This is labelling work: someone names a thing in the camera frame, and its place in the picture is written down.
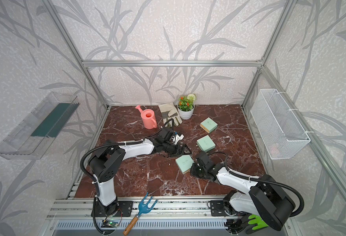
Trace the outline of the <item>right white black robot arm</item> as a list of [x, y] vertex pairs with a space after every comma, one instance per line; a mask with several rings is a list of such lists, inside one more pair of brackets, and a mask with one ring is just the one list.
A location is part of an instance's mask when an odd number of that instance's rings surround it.
[[270, 228], [280, 231], [290, 217], [303, 211], [304, 199], [294, 188], [267, 174], [257, 177], [233, 170], [227, 160], [216, 164], [210, 156], [210, 153], [199, 152], [190, 173], [196, 178], [235, 189], [223, 199], [230, 215], [241, 212], [254, 214]]

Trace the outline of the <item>mint drawer jewelry box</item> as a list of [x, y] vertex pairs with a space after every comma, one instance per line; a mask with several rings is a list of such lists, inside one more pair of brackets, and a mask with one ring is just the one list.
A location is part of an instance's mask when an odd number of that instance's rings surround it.
[[194, 163], [190, 155], [183, 155], [177, 158], [175, 161], [182, 174], [189, 172], [192, 164]]

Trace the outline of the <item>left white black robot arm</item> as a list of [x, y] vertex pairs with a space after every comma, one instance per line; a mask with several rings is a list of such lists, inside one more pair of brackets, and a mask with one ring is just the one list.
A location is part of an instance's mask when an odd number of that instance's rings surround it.
[[161, 152], [168, 157], [190, 155], [192, 151], [181, 141], [183, 137], [180, 132], [164, 127], [154, 135], [138, 141], [107, 141], [83, 155], [80, 169], [91, 178], [99, 202], [108, 207], [117, 201], [114, 177], [124, 160]]

